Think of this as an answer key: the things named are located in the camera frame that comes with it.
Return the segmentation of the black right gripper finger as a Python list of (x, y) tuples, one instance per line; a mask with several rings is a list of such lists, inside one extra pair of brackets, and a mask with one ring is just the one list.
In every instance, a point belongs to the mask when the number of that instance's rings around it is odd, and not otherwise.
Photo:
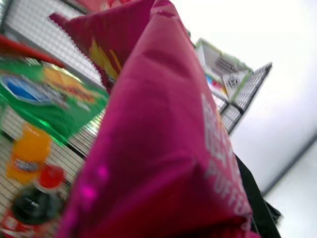
[(261, 238), (282, 238), (276, 226), (276, 219), (281, 217), (278, 210), (267, 203), (246, 165), (236, 157), (243, 187), (253, 212), (251, 230)]

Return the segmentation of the cola bottle with red cap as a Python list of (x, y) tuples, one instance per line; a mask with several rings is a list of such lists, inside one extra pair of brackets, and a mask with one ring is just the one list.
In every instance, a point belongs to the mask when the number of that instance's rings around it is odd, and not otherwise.
[(33, 183), (20, 189), (3, 216), (0, 238), (45, 238), (65, 204), (64, 176), (63, 168), (45, 165)]

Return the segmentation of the green snack bag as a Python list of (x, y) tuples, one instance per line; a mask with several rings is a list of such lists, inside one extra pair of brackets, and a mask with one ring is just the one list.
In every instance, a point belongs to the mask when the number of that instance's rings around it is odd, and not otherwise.
[(108, 93), (55, 65), (8, 58), (0, 59), (0, 101), (65, 144), (106, 108)]

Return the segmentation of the white and green carton box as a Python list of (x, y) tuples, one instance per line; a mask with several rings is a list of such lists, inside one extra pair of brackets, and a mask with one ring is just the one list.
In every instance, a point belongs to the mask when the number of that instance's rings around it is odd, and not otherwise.
[(221, 99), (233, 102), (252, 76), (253, 69), (202, 38), (196, 42), (195, 52), (211, 92)]

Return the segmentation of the red snack bag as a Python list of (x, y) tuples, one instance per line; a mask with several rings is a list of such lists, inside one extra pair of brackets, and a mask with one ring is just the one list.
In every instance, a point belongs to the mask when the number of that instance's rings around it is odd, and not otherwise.
[(58, 67), (64, 68), (64, 64), (61, 61), (56, 60), (48, 54), (35, 50), (29, 46), (10, 40), (2, 34), (0, 34), (0, 55), (32, 58), (47, 63), (52, 63)]

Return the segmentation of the magenta puffed snack bag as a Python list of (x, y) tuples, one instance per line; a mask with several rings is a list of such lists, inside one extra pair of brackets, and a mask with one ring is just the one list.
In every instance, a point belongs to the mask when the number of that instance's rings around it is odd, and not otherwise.
[(54, 238), (261, 238), (174, 4), (134, 0), (50, 19), (115, 79)]

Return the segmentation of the orange juice bottle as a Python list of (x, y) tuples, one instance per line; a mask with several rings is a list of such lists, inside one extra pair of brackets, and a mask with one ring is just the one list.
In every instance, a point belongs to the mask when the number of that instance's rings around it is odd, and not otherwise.
[(25, 184), (42, 171), (51, 151), (51, 137), (44, 130), (26, 122), (21, 136), (14, 142), (6, 164), (6, 176)]

